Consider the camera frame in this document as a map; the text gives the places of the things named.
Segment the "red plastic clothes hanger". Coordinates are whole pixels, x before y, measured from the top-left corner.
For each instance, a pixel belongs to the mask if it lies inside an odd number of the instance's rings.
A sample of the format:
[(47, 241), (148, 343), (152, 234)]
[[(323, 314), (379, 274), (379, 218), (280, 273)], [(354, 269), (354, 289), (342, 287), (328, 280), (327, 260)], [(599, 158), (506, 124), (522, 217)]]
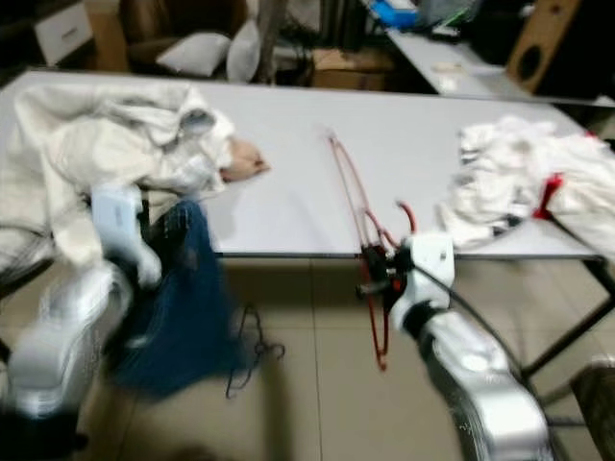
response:
[(537, 206), (534, 211), (534, 218), (546, 221), (552, 221), (554, 219), (553, 213), (549, 210), (549, 206), (550, 202), (553, 200), (554, 194), (557, 193), (557, 190), (561, 187), (563, 182), (565, 182), (565, 180), (563, 180), (562, 172), (553, 172), (545, 179), (544, 184), (542, 184), (539, 206)]
[[(324, 136), (329, 145), (335, 170), (341, 180), (341, 187), (346, 201), (347, 215), (351, 216), (353, 228), (357, 238), (357, 263), (359, 263), (360, 282), (364, 280), (364, 275), (360, 272), (360, 246), (361, 245), (382, 245), (388, 251), (392, 251), (396, 246), (401, 245), (387, 227), (381, 223), (381, 219), (375, 215), (372, 202), (369, 201), (369, 194), (357, 171), (355, 160), (344, 146), (339, 136), (333, 129), (324, 129)], [(391, 337), (391, 317), (390, 308), (395, 302), (383, 302), (379, 296), (373, 298), (360, 299), (366, 303), (369, 316), (370, 333), (372, 333), (372, 346), (375, 356), (375, 364), (381, 372), (387, 370), (388, 346)]]

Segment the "white pillow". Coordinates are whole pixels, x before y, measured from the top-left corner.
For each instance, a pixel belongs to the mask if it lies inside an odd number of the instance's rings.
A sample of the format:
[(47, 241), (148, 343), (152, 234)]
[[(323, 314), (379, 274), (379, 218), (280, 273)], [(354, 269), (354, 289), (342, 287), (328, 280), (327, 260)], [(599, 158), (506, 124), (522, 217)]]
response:
[(173, 74), (210, 78), (227, 60), (232, 40), (215, 32), (185, 36), (157, 57), (157, 64)]
[(261, 44), (258, 23), (249, 19), (230, 42), (227, 56), (227, 80), (230, 83), (247, 84), (255, 78)]

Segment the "wooden speaker box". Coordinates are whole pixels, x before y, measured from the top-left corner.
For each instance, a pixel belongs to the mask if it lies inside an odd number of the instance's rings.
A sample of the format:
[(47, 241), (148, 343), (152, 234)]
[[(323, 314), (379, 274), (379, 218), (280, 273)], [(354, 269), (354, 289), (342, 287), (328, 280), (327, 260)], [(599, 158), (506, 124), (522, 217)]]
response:
[(557, 64), (565, 39), (584, 0), (535, 0), (506, 63), (505, 74), (536, 96), (573, 97), (565, 71)]

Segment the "blue denim jeans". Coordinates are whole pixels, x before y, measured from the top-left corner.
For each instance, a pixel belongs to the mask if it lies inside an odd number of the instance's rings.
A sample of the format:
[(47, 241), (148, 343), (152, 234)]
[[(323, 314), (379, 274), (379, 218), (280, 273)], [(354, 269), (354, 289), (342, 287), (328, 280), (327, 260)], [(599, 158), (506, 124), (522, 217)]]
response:
[(162, 400), (206, 378), (249, 369), (252, 356), (202, 204), (182, 199), (151, 231), (162, 278), (120, 330), (110, 381)]

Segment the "white printed shirt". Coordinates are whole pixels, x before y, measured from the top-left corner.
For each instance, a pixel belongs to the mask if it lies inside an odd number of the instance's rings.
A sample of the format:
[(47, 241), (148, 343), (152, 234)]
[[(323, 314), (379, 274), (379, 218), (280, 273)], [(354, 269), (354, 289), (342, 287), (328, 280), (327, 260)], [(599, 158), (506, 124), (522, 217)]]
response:
[(559, 134), (548, 120), (502, 117), (462, 129), (458, 165), (436, 206), (459, 249), (475, 249), (526, 224), (542, 184), (562, 172), (549, 210), (565, 230), (615, 259), (615, 150), (592, 134)]

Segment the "cardboard box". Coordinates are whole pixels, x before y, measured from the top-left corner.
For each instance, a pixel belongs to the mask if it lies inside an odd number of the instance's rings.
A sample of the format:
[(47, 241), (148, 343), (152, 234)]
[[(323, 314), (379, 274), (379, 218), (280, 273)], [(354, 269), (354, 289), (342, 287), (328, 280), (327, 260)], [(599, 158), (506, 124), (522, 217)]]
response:
[(386, 89), (388, 76), (395, 70), (394, 59), (382, 50), (313, 49), (310, 86), (381, 91)]

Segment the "cream jacket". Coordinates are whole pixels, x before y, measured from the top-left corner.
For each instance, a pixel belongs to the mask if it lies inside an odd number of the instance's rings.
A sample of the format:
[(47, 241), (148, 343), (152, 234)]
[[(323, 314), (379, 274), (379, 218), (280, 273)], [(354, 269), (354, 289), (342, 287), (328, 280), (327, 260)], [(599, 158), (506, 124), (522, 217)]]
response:
[(54, 257), (74, 265), (104, 257), (86, 207), (98, 184), (199, 199), (269, 170), (258, 146), (189, 84), (23, 88), (1, 141), (4, 274)]

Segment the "blue box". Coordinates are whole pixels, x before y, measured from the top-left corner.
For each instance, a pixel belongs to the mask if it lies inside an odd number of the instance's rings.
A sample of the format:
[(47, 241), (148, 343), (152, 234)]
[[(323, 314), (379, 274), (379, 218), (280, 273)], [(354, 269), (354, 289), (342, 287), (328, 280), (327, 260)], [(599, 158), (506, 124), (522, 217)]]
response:
[(382, 26), (395, 30), (416, 26), (419, 18), (416, 0), (370, 0), (369, 8)]

